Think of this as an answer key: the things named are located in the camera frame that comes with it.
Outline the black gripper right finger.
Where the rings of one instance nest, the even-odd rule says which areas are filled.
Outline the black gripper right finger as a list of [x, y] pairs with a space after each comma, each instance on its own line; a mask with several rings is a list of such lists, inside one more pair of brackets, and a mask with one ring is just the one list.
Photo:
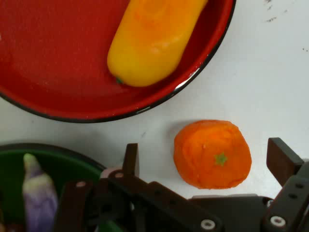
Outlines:
[[263, 232], [309, 230], [309, 162], [301, 159], [281, 138], [269, 138], [267, 167], [282, 189], [269, 204]]

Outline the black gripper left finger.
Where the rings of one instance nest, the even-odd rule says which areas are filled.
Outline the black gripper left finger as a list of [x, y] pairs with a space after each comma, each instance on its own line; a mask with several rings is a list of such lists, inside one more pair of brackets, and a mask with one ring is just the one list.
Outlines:
[[157, 182], [139, 178], [137, 144], [121, 169], [94, 183], [67, 182], [55, 218], [57, 232], [93, 232], [114, 222], [123, 232], [221, 232], [223, 222]]

